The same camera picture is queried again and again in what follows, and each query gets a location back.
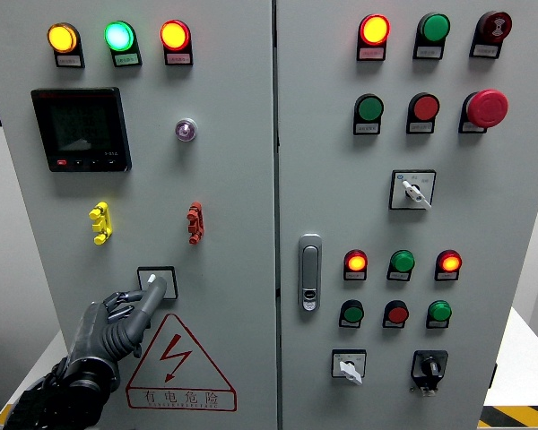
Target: yellow indicator light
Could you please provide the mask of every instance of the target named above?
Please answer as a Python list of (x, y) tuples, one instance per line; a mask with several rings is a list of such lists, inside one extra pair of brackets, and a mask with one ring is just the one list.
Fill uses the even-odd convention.
[(360, 26), (360, 36), (369, 45), (381, 45), (390, 32), (388, 19), (383, 15), (370, 15)]
[(189, 43), (189, 29), (182, 21), (168, 21), (161, 26), (161, 42), (172, 51), (179, 51)]
[(352, 271), (362, 271), (367, 265), (367, 260), (360, 255), (355, 255), (351, 257), (348, 265)]
[(48, 30), (48, 43), (60, 54), (72, 52), (78, 44), (77, 30), (65, 22), (54, 24)]

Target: green push button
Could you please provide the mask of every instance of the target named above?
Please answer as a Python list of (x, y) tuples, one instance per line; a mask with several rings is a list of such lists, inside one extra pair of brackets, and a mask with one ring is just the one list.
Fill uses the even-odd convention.
[(383, 102), (376, 96), (369, 96), (359, 104), (359, 115), (365, 121), (374, 121), (383, 114)]
[(421, 34), (431, 42), (439, 42), (450, 32), (450, 21), (446, 15), (431, 13), (423, 18)]
[(448, 302), (439, 300), (429, 306), (429, 315), (435, 321), (446, 321), (452, 315), (452, 309)]
[(362, 320), (363, 316), (365, 316), (364, 312), (362, 312), (362, 309), (358, 307), (349, 307), (344, 311), (344, 319), (348, 321), (349, 323), (358, 323), (360, 320)]
[(391, 257), (391, 265), (401, 273), (411, 271), (414, 267), (414, 257), (410, 251), (397, 251)]

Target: green indicator light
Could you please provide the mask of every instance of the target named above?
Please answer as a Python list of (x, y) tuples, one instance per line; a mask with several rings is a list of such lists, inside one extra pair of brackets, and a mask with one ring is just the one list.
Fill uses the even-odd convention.
[(433, 320), (443, 322), (450, 318), (450, 315), (452, 315), (452, 309), (450, 308), (448, 302), (439, 300), (438, 302), (434, 302), (432, 305), (430, 305), (429, 315)]
[(134, 31), (123, 21), (108, 24), (104, 33), (106, 43), (115, 51), (127, 51), (134, 44)]
[(362, 320), (363, 316), (364, 313), (362, 312), (362, 309), (359, 309), (358, 307), (350, 307), (344, 311), (344, 319), (349, 323), (358, 323), (360, 320)]
[(401, 273), (406, 273), (414, 267), (414, 257), (410, 251), (397, 251), (391, 257), (392, 266)]
[(424, 18), (421, 33), (431, 42), (439, 42), (450, 32), (450, 21), (445, 15), (434, 13)]
[(383, 113), (383, 103), (376, 97), (367, 97), (359, 104), (359, 115), (365, 121), (373, 121)]

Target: illuminated yellow light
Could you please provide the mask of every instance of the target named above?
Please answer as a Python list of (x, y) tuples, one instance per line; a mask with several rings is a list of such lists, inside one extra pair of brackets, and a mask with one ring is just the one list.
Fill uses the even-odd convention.
[(362, 39), (370, 45), (380, 45), (388, 38), (390, 25), (382, 15), (372, 15), (365, 19), (361, 28)]
[(355, 255), (349, 260), (348, 266), (352, 271), (362, 271), (367, 265), (367, 260), (360, 255)]
[(168, 21), (161, 26), (161, 42), (171, 50), (183, 49), (189, 43), (189, 30), (181, 21)]
[(445, 271), (456, 271), (460, 267), (460, 259), (458, 257), (449, 256), (442, 261), (442, 268)]
[(48, 43), (60, 54), (71, 52), (78, 44), (76, 30), (63, 22), (54, 24), (48, 30)]

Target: robotic hand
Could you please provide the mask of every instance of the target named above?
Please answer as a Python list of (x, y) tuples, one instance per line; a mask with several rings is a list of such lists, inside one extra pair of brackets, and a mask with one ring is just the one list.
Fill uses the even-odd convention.
[[(167, 283), (150, 278), (147, 291), (117, 292), (84, 312), (67, 357), (23, 393), (4, 430), (82, 430), (95, 425), (119, 386), (117, 362), (142, 354), (143, 331)], [(141, 300), (137, 307), (117, 308)]]

